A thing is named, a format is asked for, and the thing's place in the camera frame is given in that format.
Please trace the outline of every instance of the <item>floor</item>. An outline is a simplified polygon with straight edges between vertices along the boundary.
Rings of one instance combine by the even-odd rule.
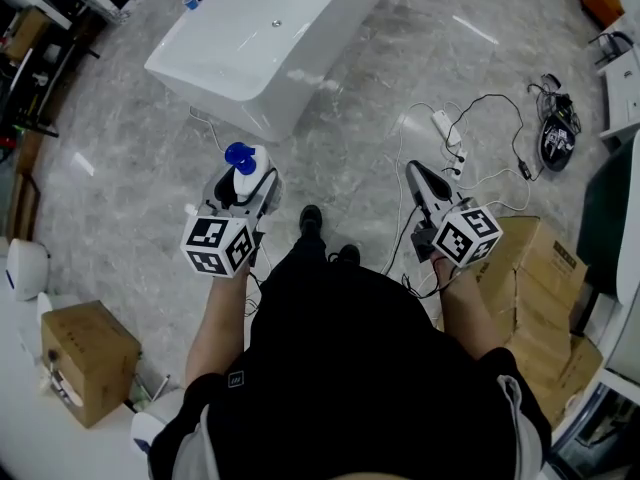
[[[143,68],[181,12],[181,0],[146,0],[128,23],[102,36],[96,46],[102,58],[84,61],[57,123],[61,138],[47,141],[37,173],[36,236],[51,252],[52,288],[101,299],[142,342],[143,374],[152,386],[158,377],[150,372],[177,382],[183,377],[211,283],[194,275],[180,253],[183,208],[199,201],[222,165],[208,126],[189,118],[186,104]],[[541,216],[575,243],[585,185],[607,156],[597,137],[603,128],[597,53],[585,50],[595,34],[578,0],[380,0],[329,73],[335,83],[316,93],[291,137],[267,144],[286,182],[279,208],[261,223],[270,263],[287,253],[300,210],[313,202],[324,212],[329,251],[353,242],[364,266],[382,268],[397,230],[403,118],[402,224],[413,206],[405,163],[445,164],[431,112],[418,106],[405,113],[412,103],[466,107],[485,93],[507,94],[525,122],[516,147],[537,171],[538,119],[526,84],[548,72],[574,98],[583,132],[565,171],[544,172],[522,213]],[[451,104],[447,112],[457,116]],[[262,143],[212,122],[223,145]],[[517,124],[514,109],[499,99],[468,113],[470,161],[462,185],[517,168],[511,151]],[[501,199],[513,206],[527,197],[512,174],[469,192],[481,203]],[[513,213],[500,205],[492,210]],[[405,236],[391,277],[407,273],[415,286],[430,272]],[[268,274],[262,255],[257,274]],[[425,308],[434,315],[437,298]]]

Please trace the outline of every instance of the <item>blue knob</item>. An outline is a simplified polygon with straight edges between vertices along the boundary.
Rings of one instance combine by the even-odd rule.
[[[242,142],[234,142],[224,153],[224,159],[245,176],[256,170],[256,161],[252,158],[256,150]]]

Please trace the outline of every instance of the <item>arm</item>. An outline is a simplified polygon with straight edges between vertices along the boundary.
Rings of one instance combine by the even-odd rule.
[[[432,256],[431,260],[440,286],[444,286],[454,265],[440,253]],[[478,284],[470,271],[462,272],[440,292],[440,302],[444,332],[455,338],[471,357],[480,359],[490,350],[502,346],[498,331],[482,301]]]
[[[204,318],[187,358],[186,386],[206,373],[223,375],[244,350],[248,267],[213,282]]]

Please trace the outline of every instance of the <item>cardboard box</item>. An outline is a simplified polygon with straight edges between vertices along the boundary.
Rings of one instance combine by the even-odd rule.
[[[37,7],[23,10],[5,55],[14,62],[22,62],[29,48],[38,42],[50,23],[51,20]]]
[[[498,222],[502,240],[473,271],[518,369],[551,388],[571,356],[569,315],[587,267],[538,217]]]
[[[572,336],[571,358],[550,389],[527,379],[552,428],[556,428],[564,419],[567,406],[577,403],[601,364],[602,354],[588,338]]]
[[[54,369],[79,395],[82,406],[58,396],[86,428],[129,396],[140,343],[100,301],[45,313],[42,355],[47,369],[49,351],[57,356]]]

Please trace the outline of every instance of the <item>person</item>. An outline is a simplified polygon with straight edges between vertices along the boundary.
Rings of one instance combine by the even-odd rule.
[[[402,285],[325,258],[315,206],[260,286],[244,351],[248,269],[216,279],[178,416],[149,452],[162,479],[535,478],[551,430],[473,275],[432,262],[445,332]]]

